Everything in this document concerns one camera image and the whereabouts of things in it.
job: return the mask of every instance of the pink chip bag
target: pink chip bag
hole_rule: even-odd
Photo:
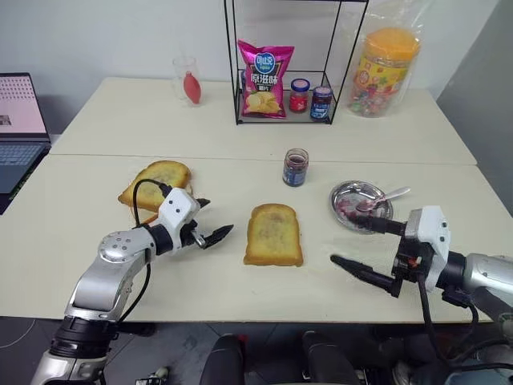
[[[256,48],[242,40],[237,45],[246,63],[242,115],[285,118],[282,79],[294,47]]]

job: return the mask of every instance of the condiment jar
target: condiment jar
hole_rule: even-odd
[[[294,79],[290,83],[289,109],[292,112],[305,112],[308,105],[310,82],[306,79]]]
[[[310,108],[310,117],[313,120],[328,119],[332,96],[333,93],[329,87],[315,87],[313,89],[312,107]]]
[[[308,153],[302,148],[291,148],[283,162],[283,181],[291,187],[305,183],[308,169]]]

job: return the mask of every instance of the bread crust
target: bread crust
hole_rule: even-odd
[[[293,234],[295,242],[291,250],[279,256],[270,256],[260,254],[255,250],[257,245],[257,233],[255,230],[258,217],[263,212],[287,213],[292,218]],[[246,265],[276,265],[276,266],[301,266],[303,265],[303,253],[300,245],[299,222],[294,209],[287,205],[278,203],[268,203],[257,206],[251,212],[251,219],[248,223],[248,246],[244,256],[244,264]]]
[[[185,188],[190,180],[191,172],[189,171],[188,167],[180,162],[175,162],[174,160],[159,160],[156,162],[153,162],[152,164],[148,165],[143,171],[139,172],[135,179],[130,183],[130,185],[119,195],[118,201],[121,203],[128,205],[130,207],[133,206],[132,204],[132,193],[134,191],[135,184],[143,179],[149,177],[151,178],[151,174],[154,170],[156,170],[159,167],[166,167],[166,168],[179,168],[180,171],[183,173],[182,178],[178,181],[178,183],[175,183],[172,187],[180,187]],[[169,183],[167,180],[160,180],[165,183]],[[140,207],[141,209],[146,209],[148,211],[152,211],[154,213],[159,211],[159,206],[156,205],[154,202],[151,202],[150,200],[145,199],[145,197],[140,194],[140,188],[138,190],[138,196],[137,196],[137,207]]]

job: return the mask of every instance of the cable on floor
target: cable on floor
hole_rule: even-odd
[[[30,331],[32,330],[34,325],[35,325],[35,319],[32,320],[32,323],[30,324],[29,328],[26,330],[25,333],[22,334],[21,337],[19,337],[18,339],[16,339],[15,341],[13,341],[11,343],[8,343],[7,345],[0,346],[0,349],[7,349],[8,347],[13,347],[14,345],[16,345],[18,342],[20,342],[22,339],[24,339],[27,334],[30,333]]]

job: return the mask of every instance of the black cable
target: black cable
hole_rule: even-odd
[[[132,193],[132,204],[134,206],[134,218],[135,218],[136,226],[140,226],[140,224],[141,224],[140,220],[139,220],[139,210],[137,209],[137,192],[139,191],[139,186],[144,182],[153,183],[153,184],[156,184],[157,186],[159,186],[163,195],[165,194],[164,190],[169,188],[169,186],[167,186],[165,183],[162,183],[162,182],[159,182],[159,181],[153,180],[153,179],[141,179],[135,184],[134,192]],[[144,293],[146,292],[148,284],[150,283],[150,276],[151,276],[151,267],[150,267],[150,264],[148,263],[148,264],[146,264],[146,278],[144,279],[143,287],[141,288],[141,291],[137,295],[137,298],[135,299],[135,301],[130,305],[130,307],[127,309],[127,311],[125,311],[125,313],[121,316],[118,323],[123,322],[128,317],[128,315],[134,310],[134,308],[137,306],[137,304],[143,297]]]
[[[417,282],[418,282],[418,291],[420,292],[420,301],[422,304],[422,315],[424,317],[424,323],[426,324],[427,329],[427,336],[430,339],[431,346],[434,349],[434,353],[436,354],[436,357],[445,363],[447,366],[449,366],[449,361],[446,357],[442,354],[440,351],[438,344],[436,342],[436,334],[434,332],[434,326],[433,322],[431,321],[431,313],[430,313],[430,303],[427,298],[427,291],[426,291],[426,277],[424,277],[423,274],[419,274],[417,276]]]
[[[452,359],[452,362],[454,363],[462,363],[469,357],[471,357],[476,351],[480,351],[481,349],[484,349],[485,347],[492,347],[494,345],[507,345],[508,342],[504,338],[497,338],[497,339],[488,339],[487,341],[480,342],[476,345],[474,345],[472,348],[470,348],[468,351],[465,351],[464,353],[460,354],[455,359]]]
[[[479,313],[474,305],[469,304],[469,309],[472,312],[472,322],[468,328],[468,331],[460,338],[458,343],[455,343],[447,352],[447,357],[451,357],[453,353],[458,353],[460,349],[463,347],[468,338],[474,333],[475,328],[479,324]]]
[[[513,364],[510,363],[478,363],[477,365],[467,365],[452,367],[451,371],[489,371],[491,369],[509,369],[513,371]]]
[[[105,380],[105,374],[103,372],[101,375],[99,375],[99,385],[107,385],[107,381]]]
[[[119,319],[118,323],[123,322],[128,317],[128,315],[131,313],[131,311],[134,310],[134,308],[137,306],[137,304],[139,303],[139,301],[143,297],[144,292],[147,289],[148,283],[150,283],[150,276],[151,276],[151,266],[148,263],[146,265],[146,278],[144,279],[143,287],[141,288],[141,291],[139,292],[139,295],[137,296],[135,301],[130,305],[130,307],[127,309],[127,311],[125,311],[125,313],[121,316],[121,318]]]
[[[430,314],[430,303],[427,298],[426,291],[426,277],[423,274],[419,274],[417,276],[418,281],[418,291],[420,292],[420,300],[422,303],[422,315],[424,317],[424,323],[426,324],[427,334],[430,340],[431,345],[433,346],[434,352],[437,358],[445,363],[449,368],[450,372],[464,372],[464,371],[486,371],[491,369],[509,369],[513,370],[513,364],[510,363],[480,363],[477,365],[454,365],[454,363],[460,363],[464,359],[473,355],[476,351],[483,349],[484,347],[490,347],[492,345],[499,345],[502,343],[507,343],[504,339],[491,339],[488,341],[481,342],[471,349],[458,356],[456,359],[449,361],[440,351],[438,344],[436,342],[436,334],[434,332],[433,322],[431,321]]]
[[[141,223],[139,221],[139,211],[137,209],[137,191],[139,190],[139,186],[144,182],[156,184],[157,186],[159,186],[160,189],[162,189],[162,185],[166,186],[166,184],[159,182],[157,180],[153,180],[153,179],[141,179],[135,184],[134,192],[132,193],[131,198],[132,198],[132,205],[134,206],[134,217],[135,217],[135,225],[136,226],[141,225]]]

